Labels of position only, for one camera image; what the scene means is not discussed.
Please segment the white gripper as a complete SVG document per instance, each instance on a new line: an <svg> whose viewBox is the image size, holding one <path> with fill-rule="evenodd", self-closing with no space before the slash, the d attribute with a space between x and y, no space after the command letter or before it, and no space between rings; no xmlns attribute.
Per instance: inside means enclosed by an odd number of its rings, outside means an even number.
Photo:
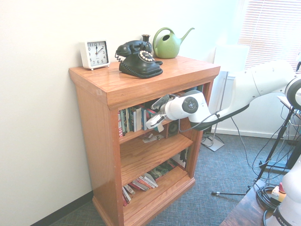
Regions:
<svg viewBox="0 0 301 226"><path fill-rule="evenodd" d="M164 120L167 120L166 115L158 113L146 122L146 127L148 129L153 129L161 124Z"/></svg>

